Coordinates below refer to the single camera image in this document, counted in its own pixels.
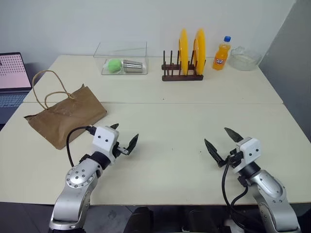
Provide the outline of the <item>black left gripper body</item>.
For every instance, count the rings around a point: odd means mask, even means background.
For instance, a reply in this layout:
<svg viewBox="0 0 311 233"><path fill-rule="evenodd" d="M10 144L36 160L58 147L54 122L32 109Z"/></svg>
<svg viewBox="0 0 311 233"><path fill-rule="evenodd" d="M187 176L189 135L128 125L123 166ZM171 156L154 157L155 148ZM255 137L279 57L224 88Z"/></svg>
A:
<svg viewBox="0 0 311 233"><path fill-rule="evenodd" d="M129 151L126 148L121 148L119 146L119 142L116 142L114 147L113 147L113 156L115 158L118 158L121 154L128 155Z"/></svg>

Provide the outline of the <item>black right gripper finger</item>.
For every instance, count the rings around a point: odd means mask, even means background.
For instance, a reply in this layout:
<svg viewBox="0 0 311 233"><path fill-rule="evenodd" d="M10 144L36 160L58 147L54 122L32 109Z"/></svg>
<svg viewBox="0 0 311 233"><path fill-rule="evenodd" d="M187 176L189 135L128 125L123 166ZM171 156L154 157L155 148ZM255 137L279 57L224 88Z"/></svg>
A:
<svg viewBox="0 0 311 233"><path fill-rule="evenodd" d="M234 130L224 127L226 133L229 135L229 137L236 143L240 142L243 140L243 137L238 134L237 132L235 132Z"/></svg>
<svg viewBox="0 0 311 233"><path fill-rule="evenodd" d="M228 159L223 159L218 153L217 149L206 139L204 139L206 148L212 158L216 161L218 167L223 167L228 164Z"/></svg>

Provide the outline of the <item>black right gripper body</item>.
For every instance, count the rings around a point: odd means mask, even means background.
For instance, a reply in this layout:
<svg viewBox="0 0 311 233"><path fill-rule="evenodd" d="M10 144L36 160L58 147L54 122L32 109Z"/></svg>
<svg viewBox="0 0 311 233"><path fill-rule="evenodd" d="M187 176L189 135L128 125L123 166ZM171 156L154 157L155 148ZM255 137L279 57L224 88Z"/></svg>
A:
<svg viewBox="0 0 311 233"><path fill-rule="evenodd" d="M237 149L230 151L228 161L232 167L237 167L241 163L242 159L243 159L242 151L237 151Z"/></svg>

